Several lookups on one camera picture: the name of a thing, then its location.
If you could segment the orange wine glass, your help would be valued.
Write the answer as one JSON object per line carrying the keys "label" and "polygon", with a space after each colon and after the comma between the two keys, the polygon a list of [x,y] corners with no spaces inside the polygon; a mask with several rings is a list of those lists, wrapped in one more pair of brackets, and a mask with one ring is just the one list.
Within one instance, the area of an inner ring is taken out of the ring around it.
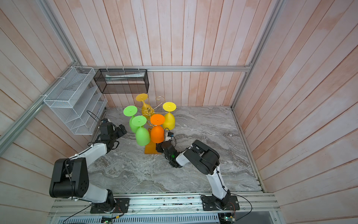
{"label": "orange wine glass", "polygon": [[165,117],[161,114],[155,114],[151,117],[150,122],[154,127],[151,130],[151,140],[154,143],[162,143],[165,139],[165,131],[162,125],[165,122]]}

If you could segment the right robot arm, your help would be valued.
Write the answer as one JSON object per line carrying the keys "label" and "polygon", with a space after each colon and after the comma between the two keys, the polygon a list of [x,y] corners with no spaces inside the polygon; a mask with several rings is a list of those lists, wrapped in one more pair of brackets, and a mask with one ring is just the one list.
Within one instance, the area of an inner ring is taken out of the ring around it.
{"label": "right robot arm", "polygon": [[191,163],[201,173],[206,175],[212,189],[209,203],[223,209],[229,203],[231,193],[225,186],[220,172],[219,154],[210,146],[195,140],[183,152],[178,152],[171,141],[164,141],[156,145],[156,150],[163,153],[169,164],[174,168],[182,168]]}

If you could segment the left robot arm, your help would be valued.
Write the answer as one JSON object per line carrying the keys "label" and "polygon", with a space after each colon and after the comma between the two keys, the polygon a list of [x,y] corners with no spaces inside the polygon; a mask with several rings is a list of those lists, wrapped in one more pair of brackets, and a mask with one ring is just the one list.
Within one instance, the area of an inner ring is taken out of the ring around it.
{"label": "left robot arm", "polygon": [[99,205],[105,213],[111,212],[116,205],[113,192],[90,183],[88,167],[100,157],[118,147],[118,139],[127,134],[124,125],[116,126],[103,119],[100,133],[88,148],[69,158],[55,162],[49,195],[52,198],[76,198]]}

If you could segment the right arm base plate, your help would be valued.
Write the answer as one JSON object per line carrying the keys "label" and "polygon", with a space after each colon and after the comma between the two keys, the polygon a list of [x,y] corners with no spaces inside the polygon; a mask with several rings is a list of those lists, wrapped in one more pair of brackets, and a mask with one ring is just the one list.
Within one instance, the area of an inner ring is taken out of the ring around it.
{"label": "right arm base plate", "polygon": [[202,207],[204,211],[238,211],[240,210],[237,196],[226,195],[223,199],[218,199],[214,195],[201,195]]}

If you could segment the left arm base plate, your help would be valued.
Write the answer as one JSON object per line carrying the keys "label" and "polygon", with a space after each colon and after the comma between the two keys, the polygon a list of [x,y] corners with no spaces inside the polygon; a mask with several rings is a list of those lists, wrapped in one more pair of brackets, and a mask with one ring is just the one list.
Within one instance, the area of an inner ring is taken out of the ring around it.
{"label": "left arm base plate", "polygon": [[114,200],[105,203],[96,203],[92,205],[90,214],[102,213],[127,213],[129,209],[130,198],[114,198]]}

